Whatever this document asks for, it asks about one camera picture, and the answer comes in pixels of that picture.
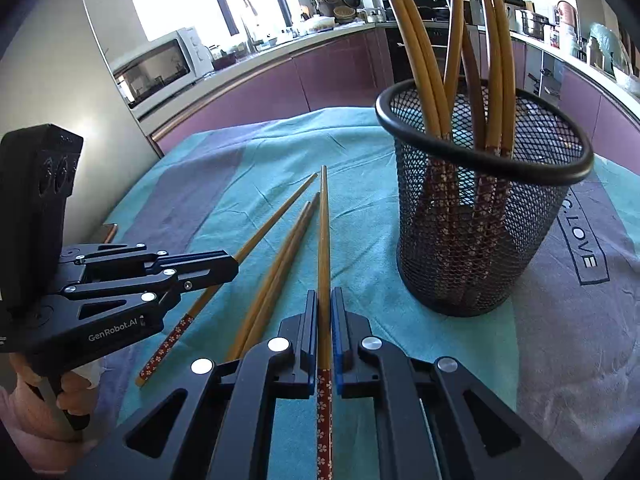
gray stripe on tablecloth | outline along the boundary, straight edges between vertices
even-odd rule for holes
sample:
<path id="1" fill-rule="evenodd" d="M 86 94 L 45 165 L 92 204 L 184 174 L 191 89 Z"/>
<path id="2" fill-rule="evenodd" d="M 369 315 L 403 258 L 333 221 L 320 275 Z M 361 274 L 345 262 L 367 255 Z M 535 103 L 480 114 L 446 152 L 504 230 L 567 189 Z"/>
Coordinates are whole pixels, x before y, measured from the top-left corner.
<path id="1" fill-rule="evenodd" d="M 184 252 L 236 174 L 247 143 L 271 122 L 225 128 L 206 137 L 160 176 L 122 241 L 143 242 L 170 254 Z M 116 425 L 137 354 L 138 345 L 132 345 L 106 357 L 86 440 L 101 438 Z"/>
<path id="2" fill-rule="evenodd" d="M 518 413 L 585 480 L 601 480 L 640 424 L 640 262 L 596 173 L 572 191 L 579 204 L 569 194 L 558 215 L 571 227 L 554 222 L 512 294 Z M 588 283 L 592 265 L 601 279 Z"/>

black mesh cup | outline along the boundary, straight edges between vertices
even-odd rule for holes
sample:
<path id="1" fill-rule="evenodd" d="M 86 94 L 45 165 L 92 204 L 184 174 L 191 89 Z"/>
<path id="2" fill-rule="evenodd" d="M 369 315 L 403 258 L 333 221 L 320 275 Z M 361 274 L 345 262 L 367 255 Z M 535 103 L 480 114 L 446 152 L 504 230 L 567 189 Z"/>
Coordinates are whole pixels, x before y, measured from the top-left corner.
<path id="1" fill-rule="evenodd" d="M 513 158 L 474 150 L 462 79 L 451 140 L 425 133 L 412 80 L 383 91 L 376 114 L 396 142 L 397 261 L 406 288 L 448 316 L 493 310 L 538 250 L 568 187 L 591 171 L 589 140 L 560 110 L 517 90 Z"/>

red patterned chopstick handle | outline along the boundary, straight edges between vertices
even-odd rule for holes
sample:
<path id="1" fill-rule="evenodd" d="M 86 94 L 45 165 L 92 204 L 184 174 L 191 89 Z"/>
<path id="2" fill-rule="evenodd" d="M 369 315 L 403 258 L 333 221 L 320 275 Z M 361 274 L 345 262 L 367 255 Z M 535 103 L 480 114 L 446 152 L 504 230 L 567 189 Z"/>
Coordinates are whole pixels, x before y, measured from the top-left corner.
<path id="1" fill-rule="evenodd" d="M 318 403 L 316 405 L 318 431 L 318 480 L 331 480 L 332 464 L 332 384 L 331 370 L 318 369 Z"/>
<path id="2" fill-rule="evenodd" d="M 169 335 L 166 337 L 164 342 L 160 345 L 160 348 L 156 350 L 156 353 L 151 356 L 151 359 L 146 362 L 145 366 L 140 370 L 139 375 L 136 377 L 136 384 L 138 386 L 142 386 L 149 377 L 156 371 L 156 368 L 162 362 L 162 359 L 165 358 L 168 351 L 174 347 L 174 345 L 180 339 L 180 336 L 184 333 L 185 330 L 188 329 L 189 325 L 193 322 L 193 317 L 189 314 L 185 314 L 182 316 L 180 322 L 175 326 Z"/>

white microwave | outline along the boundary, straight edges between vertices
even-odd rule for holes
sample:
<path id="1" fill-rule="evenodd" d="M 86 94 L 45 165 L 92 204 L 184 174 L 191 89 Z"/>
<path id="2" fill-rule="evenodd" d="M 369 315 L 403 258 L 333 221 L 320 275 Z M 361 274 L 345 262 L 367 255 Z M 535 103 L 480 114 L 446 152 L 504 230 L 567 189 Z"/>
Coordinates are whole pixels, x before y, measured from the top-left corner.
<path id="1" fill-rule="evenodd" d="M 213 72 L 195 27 L 180 28 L 117 59 L 113 78 L 133 114 L 142 118 L 185 86 Z"/>

silver screw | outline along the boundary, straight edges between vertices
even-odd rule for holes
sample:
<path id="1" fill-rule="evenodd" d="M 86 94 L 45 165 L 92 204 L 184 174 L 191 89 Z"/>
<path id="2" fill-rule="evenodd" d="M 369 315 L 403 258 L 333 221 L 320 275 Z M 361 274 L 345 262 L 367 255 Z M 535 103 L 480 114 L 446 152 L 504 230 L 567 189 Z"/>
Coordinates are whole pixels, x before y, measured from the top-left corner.
<path id="1" fill-rule="evenodd" d="M 202 359 L 196 359 L 191 363 L 191 371 L 198 375 L 206 374 L 213 370 L 213 365 L 213 361 L 203 357 Z"/>
<path id="2" fill-rule="evenodd" d="M 458 361 L 451 357 L 443 357 L 438 361 L 438 368 L 447 374 L 453 373 L 458 369 Z"/>
<path id="3" fill-rule="evenodd" d="M 267 346 L 272 352 L 282 352 L 289 348 L 289 340 L 283 337 L 274 337 L 269 340 Z"/>
<path id="4" fill-rule="evenodd" d="M 382 346 L 382 341 L 377 337 L 369 336 L 364 338 L 360 344 L 367 350 L 377 350 Z"/>

